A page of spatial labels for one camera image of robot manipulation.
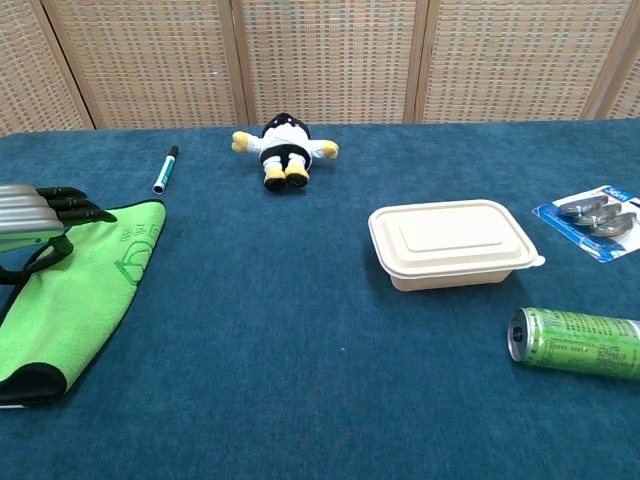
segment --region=blue carpet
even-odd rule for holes
[[[231,151],[233,130],[0,139],[4,183],[71,185],[108,208],[154,197],[180,147],[119,328],[62,401],[1,412],[3,479],[637,475],[640,385],[516,364],[506,328],[523,306],[640,319],[640,252],[600,264],[531,213],[607,183],[640,194],[639,120],[312,126],[340,157],[282,195]],[[368,216],[475,198],[505,205],[547,263],[396,291]]]

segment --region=can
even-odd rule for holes
[[[583,313],[521,308],[507,344],[516,362],[640,380],[640,322]]]

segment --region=robotic hand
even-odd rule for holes
[[[116,221],[115,216],[72,187],[0,185],[0,253],[37,245],[52,247],[48,255],[32,258],[22,272],[10,272],[0,266],[0,284],[15,285],[25,273],[48,268],[69,255],[73,251],[66,236],[69,228]]]

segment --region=marker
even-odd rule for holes
[[[153,191],[158,195],[162,195],[164,193],[164,189],[167,187],[167,182],[169,181],[169,177],[173,171],[173,165],[176,163],[177,156],[178,147],[174,145],[171,147],[171,150],[169,150],[169,153],[164,160],[164,165],[162,166],[162,170],[160,170],[160,175],[158,175],[156,183],[153,184]]]

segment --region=can top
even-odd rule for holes
[[[530,332],[530,325],[527,314],[519,309],[509,323],[507,330],[507,346],[511,358],[516,362],[524,361],[531,351],[533,335]]]

